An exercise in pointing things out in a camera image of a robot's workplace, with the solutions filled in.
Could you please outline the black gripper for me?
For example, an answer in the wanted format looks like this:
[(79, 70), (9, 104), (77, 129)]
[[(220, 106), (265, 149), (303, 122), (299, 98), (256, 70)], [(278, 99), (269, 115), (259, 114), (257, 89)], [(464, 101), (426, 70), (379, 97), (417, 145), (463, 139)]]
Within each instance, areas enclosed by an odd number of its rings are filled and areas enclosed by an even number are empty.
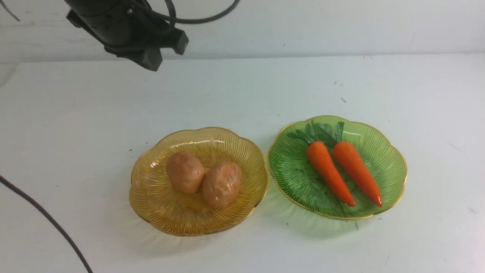
[(106, 52), (158, 71), (161, 49), (184, 54), (189, 38), (153, 14), (146, 0), (68, 0), (67, 19), (102, 43)]

